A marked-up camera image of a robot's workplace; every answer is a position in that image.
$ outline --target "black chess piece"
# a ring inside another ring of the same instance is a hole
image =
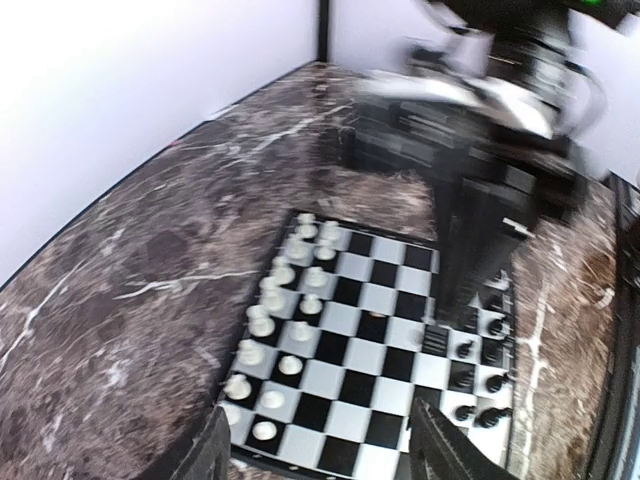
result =
[[[501,335],[504,332],[504,323],[503,318],[492,320],[488,327],[489,333],[494,336]]]
[[[471,347],[473,347],[473,341],[469,340],[468,342],[461,343],[456,348],[456,354],[460,358],[467,358],[471,353]]]
[[[455,417],[459,422],[464,422],[476,414],[476,407],[471,405],[462,405],[456,408]]]
[[[512,413],[510,408],[488,408],[478,416],[477,423],[482,428],[493,428],[500,419],[510,417]]]
[[[505,373],[504,375],[494,375],[487,379],[485,385],[490,393],[497,393],[510,380],[508,373]]]
[[[460,388],[469,388],[473,383],[473,370],[464,370],[456,373],[454,383]]]

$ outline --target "white veining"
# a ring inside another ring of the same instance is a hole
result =
[[[540,381],[540,373],[542,370],[549,368],[549,363],[540,358],[540,345],[542,332],[544,330],[544,321],[547,315],[547,300],[549,298],[549,284],[542,280],[542,288],[540,296],[538,297],[538,307],[536,310],[536,326],[529,338],[518,338],[517,342],[520,345],[527,345],[531,351],[531,359],[533,366],[531,368],[531,377],[529,385],[524,399],[525,411],[523,414],[525,419],[525,443],[523,450],[523,462],[520,469],[520,478],[527,478],[529,473],[529,467],[531,464],[531,448],[533,446],[533,420],[534,420],[534,405],[533,397],[538,389],[538,383]]]

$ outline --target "brown marble surface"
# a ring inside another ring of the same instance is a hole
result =
[[[0,292],[1,480],[132,479],[165,451],[224,377],[289,208],[435,238],[416,178],[337,165],[353,91],[348,72],[310,65],[258,92],[127,178]],[[521,478],[571,478],[599,396],[613,203],[596,184],[589,198],[516,259]],[[230,478],[277,477],[235,464]]]

